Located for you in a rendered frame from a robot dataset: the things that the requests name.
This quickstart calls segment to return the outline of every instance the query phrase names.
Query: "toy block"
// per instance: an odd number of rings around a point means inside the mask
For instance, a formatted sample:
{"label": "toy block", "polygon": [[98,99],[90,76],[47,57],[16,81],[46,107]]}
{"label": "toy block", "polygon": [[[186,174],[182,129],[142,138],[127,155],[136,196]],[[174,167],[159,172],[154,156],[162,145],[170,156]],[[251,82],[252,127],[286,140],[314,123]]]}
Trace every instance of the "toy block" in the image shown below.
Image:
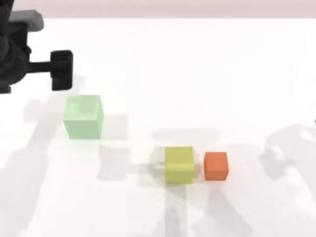
{"label": "toy block", "polygon": [[204,174],[207,181],[225,181],[229,172],[226,152],[207,152],[204,157]]}
{"label": "toy block", "polygon": [[194,181],[192,147],[165,148],[165,178],[167,184],[190,184]]}
{"label": "toy block", "polygon": [[103,109],[99,95],[69,95],[64,125],[70,139],[101,139]]}

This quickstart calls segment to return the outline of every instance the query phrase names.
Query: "block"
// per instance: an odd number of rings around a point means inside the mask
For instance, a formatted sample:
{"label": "block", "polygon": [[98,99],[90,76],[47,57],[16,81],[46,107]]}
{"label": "block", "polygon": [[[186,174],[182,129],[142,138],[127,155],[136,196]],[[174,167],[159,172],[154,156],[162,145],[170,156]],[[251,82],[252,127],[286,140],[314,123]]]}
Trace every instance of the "block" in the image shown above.
{"label": "block", "polygon": [[70,139],[101,139],[103,108],[99,95],[69,95],[64,125]]}
{"label": "block", "polygon": [[225,181],[229,172],[226,152],[207,152],[204,157],[204,174],[207,181]]}
{"label": "block", "polygon": [[165,180],[167,184],[193,183],[193,147],[165,148]]}

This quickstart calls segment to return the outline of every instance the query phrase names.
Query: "small orange block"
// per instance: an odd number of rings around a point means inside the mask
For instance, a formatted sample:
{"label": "small orange block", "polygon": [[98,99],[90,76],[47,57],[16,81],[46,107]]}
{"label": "small orange block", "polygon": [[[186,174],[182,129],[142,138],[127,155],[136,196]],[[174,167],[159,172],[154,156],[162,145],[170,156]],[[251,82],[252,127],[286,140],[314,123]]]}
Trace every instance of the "small orange block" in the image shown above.
{"label": "small orange block", "polygon": [[225,181],[228,176],[228,160],[226,152],[206,152],[204,157],[204,173],[207,181]]}

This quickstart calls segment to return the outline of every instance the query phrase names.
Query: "white background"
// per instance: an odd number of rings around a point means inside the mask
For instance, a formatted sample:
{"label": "white background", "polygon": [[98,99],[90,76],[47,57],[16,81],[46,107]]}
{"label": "white background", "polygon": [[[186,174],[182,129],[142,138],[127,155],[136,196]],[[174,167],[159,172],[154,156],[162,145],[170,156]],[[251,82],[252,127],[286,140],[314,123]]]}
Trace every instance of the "white background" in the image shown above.
{"label": "white background", "polygon": [[[74,88],[28,75],[0,99],[1,237],[314,237],[315,20],[46,20],[32,61],[74,52]],[[101,141],[71,141],[67,94],[99,94]],[[166,186],[163,146],[196,181]],[[226,151],[226,182],[203,181]]]}

